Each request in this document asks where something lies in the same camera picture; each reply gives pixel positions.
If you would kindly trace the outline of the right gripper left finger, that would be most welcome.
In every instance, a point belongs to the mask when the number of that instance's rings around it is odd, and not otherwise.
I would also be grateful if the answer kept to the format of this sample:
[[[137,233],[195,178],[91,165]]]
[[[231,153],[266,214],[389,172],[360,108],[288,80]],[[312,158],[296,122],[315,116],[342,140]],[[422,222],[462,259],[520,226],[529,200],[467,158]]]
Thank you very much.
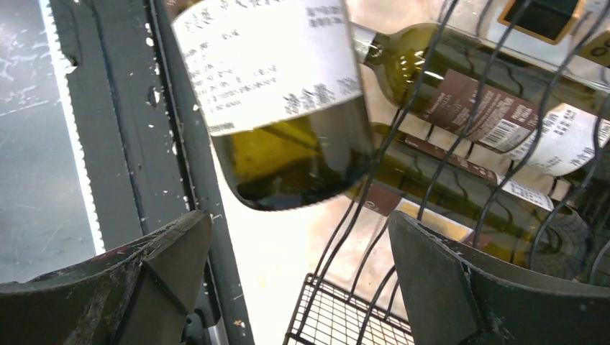
[[[3,344],[187,344],[211,244],[191,211],[154,232],[27,282],[1,285]]]

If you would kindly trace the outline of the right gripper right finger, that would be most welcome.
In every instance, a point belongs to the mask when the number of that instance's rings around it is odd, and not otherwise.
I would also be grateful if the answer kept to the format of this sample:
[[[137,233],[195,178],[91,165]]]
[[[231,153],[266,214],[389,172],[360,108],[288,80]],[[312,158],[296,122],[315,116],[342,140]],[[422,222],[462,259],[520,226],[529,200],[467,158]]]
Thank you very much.
[[[401,211],[388,229],[416,344],[609,342],[608,288],[517,267]]]

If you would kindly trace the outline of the green wine bottle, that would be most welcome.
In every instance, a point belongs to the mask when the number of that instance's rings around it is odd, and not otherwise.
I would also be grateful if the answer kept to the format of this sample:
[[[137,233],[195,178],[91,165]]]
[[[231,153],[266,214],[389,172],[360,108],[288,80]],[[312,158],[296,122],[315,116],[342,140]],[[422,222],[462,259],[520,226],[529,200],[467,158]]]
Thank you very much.
[[[352,27],[359,61],[397,107],[551,176],[609,163],[606,93],[493,49],[438,24],[384,34]]]
[[[593,247],[591,227],[569,206],[418,137],[399,132],[364,200],[381,215],[418,217],[432,230],[503,261],[554,277],[579,275]]]
[[[229,189],[257,211],[320,203],[374,143],[343,1],[167,1]]]

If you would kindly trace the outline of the black wire wine rack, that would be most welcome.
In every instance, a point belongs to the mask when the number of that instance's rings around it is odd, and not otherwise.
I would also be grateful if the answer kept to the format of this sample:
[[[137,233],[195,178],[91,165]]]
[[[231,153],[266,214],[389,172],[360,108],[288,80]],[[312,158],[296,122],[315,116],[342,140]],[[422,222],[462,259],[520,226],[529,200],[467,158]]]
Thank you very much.
[[[609,342],[609,3],[357,26],[397,105],[285,344]]]

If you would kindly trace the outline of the green wine bottle front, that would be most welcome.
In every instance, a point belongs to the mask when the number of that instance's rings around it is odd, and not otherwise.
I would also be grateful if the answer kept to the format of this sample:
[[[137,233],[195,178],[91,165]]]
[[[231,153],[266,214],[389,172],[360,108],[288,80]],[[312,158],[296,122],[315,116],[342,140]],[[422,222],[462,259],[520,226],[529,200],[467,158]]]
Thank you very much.
[[[397,107],[551,176],[609,163],[606,93],[493,49],[438,24],[384,34],[352,27],[359,61]]]

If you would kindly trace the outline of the green wine bottle back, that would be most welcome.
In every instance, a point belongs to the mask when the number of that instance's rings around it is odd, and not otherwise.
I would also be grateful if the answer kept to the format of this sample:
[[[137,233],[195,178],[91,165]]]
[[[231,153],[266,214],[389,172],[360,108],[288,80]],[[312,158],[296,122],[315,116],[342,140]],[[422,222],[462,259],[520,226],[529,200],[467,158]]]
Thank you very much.
[[[374,143],[343,1],[167,1],[229,189],[257,211],[320,203]]]

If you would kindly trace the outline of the square clear liquor bottle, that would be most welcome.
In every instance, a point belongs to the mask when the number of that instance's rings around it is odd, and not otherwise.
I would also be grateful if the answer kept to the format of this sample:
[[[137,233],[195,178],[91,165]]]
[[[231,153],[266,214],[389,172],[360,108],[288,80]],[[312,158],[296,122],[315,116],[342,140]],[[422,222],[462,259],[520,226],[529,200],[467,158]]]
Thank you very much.
[[[609,2],[428,1],[432,19],[548,70],[609,90]]]

